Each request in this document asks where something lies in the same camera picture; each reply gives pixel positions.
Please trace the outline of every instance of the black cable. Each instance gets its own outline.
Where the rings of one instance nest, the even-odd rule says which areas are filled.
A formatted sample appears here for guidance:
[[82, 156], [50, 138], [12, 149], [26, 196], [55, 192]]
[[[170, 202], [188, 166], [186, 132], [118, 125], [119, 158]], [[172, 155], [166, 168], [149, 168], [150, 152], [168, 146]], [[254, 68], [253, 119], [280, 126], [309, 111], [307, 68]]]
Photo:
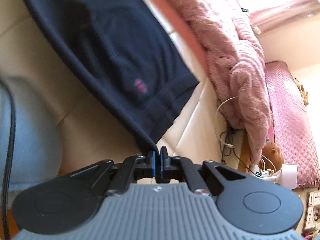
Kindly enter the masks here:
[[[232, 129], [231, 127], [228, 127], [228, 129], [224, 132], [222, 132], [219, 136], [219, 138], [221, 139], [222, 135], [227, 133], [226, 135], [226, 138], [228, 138], [228, 142], [226, 143], [230, 143], [230, 144], [233, 144], [233, 136], [232, 134], [237, 131], [237, 130], [234, 130]], [[233, 154], [238, 158], [238, 160], [248, 169], [248, 171], [250, 171], [252, 174], [255, 174], [255, 172], [253, 172], [249, 167], [247, 167], [247, 165], [238, 157], [238, 155], [236, 155], [236, 152], [235, 152], [235, 149], [234, 148], [230, 148], [230, 152], [228, 155], [225, 155], [223, 152], [224, 152], [224, 149], [226, 146], [223, 147], [222, 149], [222, 146], [221, 146], [221, 140], [219, 140], [219, 146], [220, 146], [220, 152], [222, 153], [222, 158], [223, 157], [229, 157], [231, 155], [231, 152], [233, 151]]]
[[7, 208], [8, 208], [8, 192], [9, 192], [9, 182], [12, 168], [12, 159], [13, 159], [13, 148], [14, 148], [14, 137], [16, 130], [16, 108], [13, 100], [13, 95], [10, 88], [6, 83], [0, 79], [0, 85], [4, 87], [9, 95], [10, 108], [11, 108], [11, 123], [10, 123], [10, 134], [9, 134], [9, 144], [7, 151], [7, 159], [5, 161], [4, 175], [2, 182], [2, 193], [1, 193], [1, 205], [2, 205], [2, 226], [4, 239], [10, 240], [10, 233], [7, 220]]
[[248, 169], [248, 171], [250, 171], [252, 174], [255, 174], [255, 172], [253, 172], [252, 170], [250, 170], [250, 168], [248, 168], [248, 166], [236, 155], [235, 150], [233, 149], [233, 153], [234, 155], [238, 158], [239, 161], [242, 162], [242, 164], [244, 165], [244, 167], [246, 167]]

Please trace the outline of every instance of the cream leather sofa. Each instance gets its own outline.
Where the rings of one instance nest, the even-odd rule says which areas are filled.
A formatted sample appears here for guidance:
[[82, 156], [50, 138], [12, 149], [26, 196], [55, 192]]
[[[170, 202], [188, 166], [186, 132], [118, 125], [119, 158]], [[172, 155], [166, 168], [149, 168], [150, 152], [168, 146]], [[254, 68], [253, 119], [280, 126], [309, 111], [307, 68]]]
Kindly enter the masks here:
[[[226, 130], [210, 80], [192, 50], [150, 0], [145, 0], [200, 81], [172, 127], [158, 142], [169, 155], [220, 162], [217, 133]], [[139, 154], [133, 137], [82, 85], [51, 48], [22, 0], [0, 0], [0, 72], [22, 76], [43, 96], [55, 118], [63, 143], [61, 168], [70, 172], [102, 159], [121, 162]]]

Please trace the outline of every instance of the gray ribbed plate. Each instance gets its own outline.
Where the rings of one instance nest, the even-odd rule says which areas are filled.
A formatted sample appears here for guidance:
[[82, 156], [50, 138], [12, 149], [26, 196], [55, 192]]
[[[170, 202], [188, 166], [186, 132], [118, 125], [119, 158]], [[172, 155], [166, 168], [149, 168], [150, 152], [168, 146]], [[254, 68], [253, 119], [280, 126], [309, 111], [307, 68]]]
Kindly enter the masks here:
[[39, 235], [22, 230], [15, 240], [299, 240], [294, 230], [259, 236], [228, 223], [209, 196], [186, 183], [132, 184], [104, 200], [96, 216], [72, 232]]

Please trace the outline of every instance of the brown teddy bear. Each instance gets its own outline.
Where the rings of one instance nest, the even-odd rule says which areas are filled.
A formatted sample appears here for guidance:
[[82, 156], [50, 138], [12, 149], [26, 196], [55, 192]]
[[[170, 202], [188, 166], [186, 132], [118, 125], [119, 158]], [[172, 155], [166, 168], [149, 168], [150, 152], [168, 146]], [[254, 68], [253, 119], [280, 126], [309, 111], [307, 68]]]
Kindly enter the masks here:
[[[276, 171], [279, 171], [282, 167], [282, 164], [284, 164], [284, 156], [281, 154], [281, 149], [280, 147], [274, 143], [267, 141], [266, 146], [262, 150], [262, 155], [267, 157], [272, 163], [274, 164]], [[271, 169], [274, 170], [273, 166], [271, 163], [266, 160], [264, 157], [262, 157], [262, 160], [265, 162], [265, 169]], [[262, 162], [259, 163], [259, 168], [263, 169]]]
[[300, 84], [299, 80], [294, 78], [294, 82], [296, 83], [299, 91], [300, 91], [300, 94], [301, 94], [301, 97], [302, 97], [302, 100], [303, 100], [303, 103], [305, 106], [309, 105], [309, 101], [308, 101], [308, 91], [304, 91], [304, 87], [303, 85]]

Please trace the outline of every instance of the logo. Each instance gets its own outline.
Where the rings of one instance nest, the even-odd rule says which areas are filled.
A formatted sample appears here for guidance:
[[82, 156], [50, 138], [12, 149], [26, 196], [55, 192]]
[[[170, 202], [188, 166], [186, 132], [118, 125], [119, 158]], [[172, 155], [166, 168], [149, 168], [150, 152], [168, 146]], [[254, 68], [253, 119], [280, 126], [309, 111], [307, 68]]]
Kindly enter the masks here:
[[138, 91], [141, 94], [146, 94], [148, 92], [148, 87], [145, 84], [145, 82], [143, 82], [142, 79], [138, 78], [134, 81], [134, 86], [138, 89]]
[[153, 188], [153, 191], [159, 193], [160, 191], [162, 191], [162, 187], [161, 187], [161, 186], [155, 186], [155, 187]]

